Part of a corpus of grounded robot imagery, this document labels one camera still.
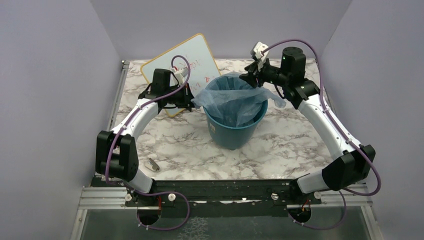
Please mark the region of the blue plastic trash bag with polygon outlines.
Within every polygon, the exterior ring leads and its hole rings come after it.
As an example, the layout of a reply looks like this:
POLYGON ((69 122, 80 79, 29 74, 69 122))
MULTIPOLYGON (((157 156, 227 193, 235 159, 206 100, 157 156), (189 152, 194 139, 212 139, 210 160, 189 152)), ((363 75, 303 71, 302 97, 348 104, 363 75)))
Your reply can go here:
POLYGON ((286 102, 269 89, 254 88, 240 79, 239 75, 230 72, 215 78, 191 101, 196 108, 203 107, 219 124, 236 128, 253 123, 262 104, 269 99, 278 108, 286 106, 286 102))

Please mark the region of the teal plastic trash bin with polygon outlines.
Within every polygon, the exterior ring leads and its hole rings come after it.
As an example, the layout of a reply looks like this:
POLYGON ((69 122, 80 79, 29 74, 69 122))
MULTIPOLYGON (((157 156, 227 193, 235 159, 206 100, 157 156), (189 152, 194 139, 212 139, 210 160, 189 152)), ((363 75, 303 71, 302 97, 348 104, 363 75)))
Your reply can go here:
POLYGON ((262 104, 259 113, 253 119, 253 123, 242 127, 229 127, 215 121, 203 108, 212 140, 217 145, 229 150, 239 149, 251 139, 257 125, 265 116, 267 109, 268 101, 262 104))

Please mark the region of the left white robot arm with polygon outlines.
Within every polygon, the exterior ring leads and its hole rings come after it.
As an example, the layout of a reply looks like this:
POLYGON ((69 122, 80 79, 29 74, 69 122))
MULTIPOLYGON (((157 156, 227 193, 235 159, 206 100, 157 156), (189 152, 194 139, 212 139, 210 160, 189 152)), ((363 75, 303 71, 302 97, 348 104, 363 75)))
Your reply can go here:
POLYGON ((171 70, 156 68, 152 82, 138 96, 131 112, 110 131, 102 130, 96 138, 95 171, 105 177, 122 180, 138 192, 144 205, 157 200, 152 188, 154 180, 139 170, 136 141, 148 125, 163 109, 174 106, 179 109, 194 107, 188 80, 188 68, 171 70))

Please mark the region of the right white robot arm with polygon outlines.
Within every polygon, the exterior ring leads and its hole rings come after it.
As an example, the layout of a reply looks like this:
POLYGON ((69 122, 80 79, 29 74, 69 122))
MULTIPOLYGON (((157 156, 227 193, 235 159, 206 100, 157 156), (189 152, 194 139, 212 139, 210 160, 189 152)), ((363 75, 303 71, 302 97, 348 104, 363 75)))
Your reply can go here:
POLYGON ((245 67, 240 78, 254 88, 270 83, 282 88, 285 99, 312 124, 325 143, 333 161, 322 170, 301 176, 289 183, 289 199, 300 204, 310 193, 338 191, 364 180, 369 172, 367 160, 373 161, 375 149, 363 145, 336 118, 328 103, 321 98, 319 87, 305 77, 306 56, 298 47, 282 51, 280 67, 272 66, 269 47, 262 43, 251 50, 253 63, 245 67))

